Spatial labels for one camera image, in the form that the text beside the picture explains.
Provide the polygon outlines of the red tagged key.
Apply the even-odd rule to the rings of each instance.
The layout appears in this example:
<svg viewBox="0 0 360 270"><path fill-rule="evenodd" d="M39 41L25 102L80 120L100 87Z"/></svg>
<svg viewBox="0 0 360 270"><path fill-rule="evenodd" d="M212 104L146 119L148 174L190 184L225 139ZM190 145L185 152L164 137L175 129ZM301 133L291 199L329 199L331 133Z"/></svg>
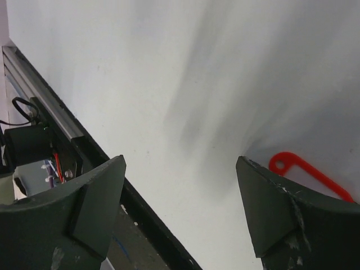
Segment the red tagged key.
<svg viewBox="0 0 360 270"><path fill-rule="evenodd" d="M269 160L268 169L326 196L357 203L341 185L292 152L279 152L273 155Z"/></svg>

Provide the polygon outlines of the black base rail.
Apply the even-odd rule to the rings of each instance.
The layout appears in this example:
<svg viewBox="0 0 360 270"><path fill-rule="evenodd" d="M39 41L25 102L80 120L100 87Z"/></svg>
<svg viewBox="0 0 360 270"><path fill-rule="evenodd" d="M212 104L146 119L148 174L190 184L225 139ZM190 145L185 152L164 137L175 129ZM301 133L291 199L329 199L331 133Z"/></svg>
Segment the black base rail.
<svg viewBox="0 0 360 270"><path fill-rule="evenodd" d="M67 138L49 109L40 107L60 153L75 176L34 195L41 236L36 249L51 269L99 269L106 256L119 269L199 269L125 178L123 156L109 158L87 133Z"/></svg>

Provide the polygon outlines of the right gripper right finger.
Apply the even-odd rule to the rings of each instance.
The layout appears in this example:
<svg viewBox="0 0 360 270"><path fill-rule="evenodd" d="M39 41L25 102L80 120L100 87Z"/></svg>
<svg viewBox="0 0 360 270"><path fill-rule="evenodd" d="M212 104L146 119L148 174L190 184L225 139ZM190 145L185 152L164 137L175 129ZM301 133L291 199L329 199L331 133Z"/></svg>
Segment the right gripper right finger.
<svg viewBox="0 0 360 270"><path fill-rule="evenodd" d="M264 269L359 269L359 205L326 196L240 156L238 185Z"/></svg>

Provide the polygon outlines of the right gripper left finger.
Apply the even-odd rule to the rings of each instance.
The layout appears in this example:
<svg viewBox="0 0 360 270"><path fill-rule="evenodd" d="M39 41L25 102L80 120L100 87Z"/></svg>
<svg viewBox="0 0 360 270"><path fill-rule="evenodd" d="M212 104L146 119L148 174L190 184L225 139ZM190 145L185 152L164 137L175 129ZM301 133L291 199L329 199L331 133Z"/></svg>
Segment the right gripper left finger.
<svg viewBox="0 0 360 270"><path fill-rule="evenodd" d="M116 156L50 190L1 206L2 269L100 269L126 163Z"/></svg>

